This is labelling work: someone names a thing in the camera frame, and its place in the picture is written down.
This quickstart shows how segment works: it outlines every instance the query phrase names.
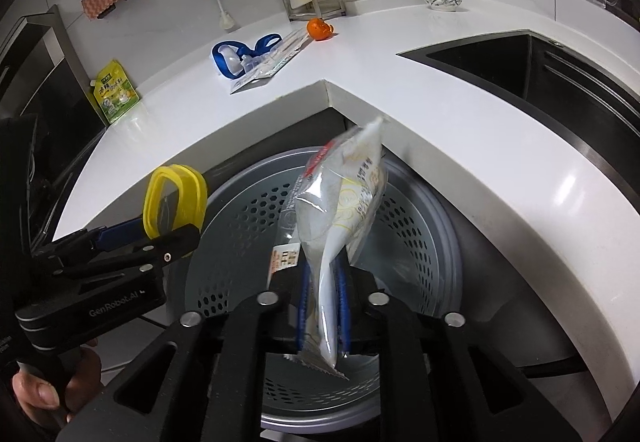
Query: metal screw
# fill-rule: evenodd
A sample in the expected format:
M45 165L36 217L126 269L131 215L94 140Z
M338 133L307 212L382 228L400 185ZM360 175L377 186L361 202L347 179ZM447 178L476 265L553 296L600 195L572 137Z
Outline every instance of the metal screw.
M258 303L261 305L275 305L278 302L278 295L275 292L267 291L258 294Z
M389 303L389 296L384 292L373 292L369 294L369 303L378 307L386 305Z
M459 328L464 326L466 323L466 319L462 314L458 312L449 312L446 316L444 316L444 322L450 327Z
M180 324L183 327L194 327L202 321L202 316L197 312L185 312L180 316Z

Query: finger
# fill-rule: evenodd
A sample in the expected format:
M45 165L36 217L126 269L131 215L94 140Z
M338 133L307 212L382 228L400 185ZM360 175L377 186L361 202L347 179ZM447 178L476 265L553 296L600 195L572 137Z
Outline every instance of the finger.
M80 348L82 358L76 372L65 390L66 406L71 412L78 412L82 406L94 398L102 389L100 357L89 348Z
M60 406L58 392L46 380L20 370L12 379L18 401L34 408L56 409Z
M60 405L58 393L53 386L23 371L14 375L12 385L18 404L31 420L45 428L56 427L53 417L46 411Z

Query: orange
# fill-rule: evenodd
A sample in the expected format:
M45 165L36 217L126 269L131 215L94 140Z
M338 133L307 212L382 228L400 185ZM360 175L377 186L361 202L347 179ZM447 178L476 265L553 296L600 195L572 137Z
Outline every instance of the orange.
M330 38L334 34L334 28L320 18L313 18L306 24L306 31L316 41Z

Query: blue brush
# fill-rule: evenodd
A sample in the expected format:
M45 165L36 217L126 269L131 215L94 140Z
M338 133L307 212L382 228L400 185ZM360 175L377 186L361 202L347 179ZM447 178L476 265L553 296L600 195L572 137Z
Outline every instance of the blue brush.
M229 15L229 13L222 8L222 2L220 0L216 0L218 2L218 6L220 8L220 28L222 30L231 30L236 26L236 22Z

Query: plastic packaging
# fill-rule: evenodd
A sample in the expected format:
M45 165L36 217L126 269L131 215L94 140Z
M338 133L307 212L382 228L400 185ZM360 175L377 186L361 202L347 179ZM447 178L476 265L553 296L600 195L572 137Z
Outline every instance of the plastic packaging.
M242 68L244 69L244 73L248 74L251 70L253 70L260 63L262 63L262 61L264 61L264 54L262 56L256 56L256 57L244 56L244 58L242 58L242 61L241 61Z
M243 64L235 50L233 50L229 45L222 45L218 49L218 52L222 54L222 57L225 59L229 72L235 76L242 72Z
M122 65L115 59L111 60L98 74L95 80L94 97L109 123L115 122L140 100L124 73Z
M276 75L284 65L300 52L300 49L308 40L310 40L309 33L304 27L285 36L269 52L260 56L260 64L236 80L231 86L231 93L238 91L248 83L260 79L268 79Z
M276 244L300 242L310 267L303 362L319 354L327 370L338 356L334 259L346 246L356 262L386 185L382 118L329 142L307 164L280 212Z

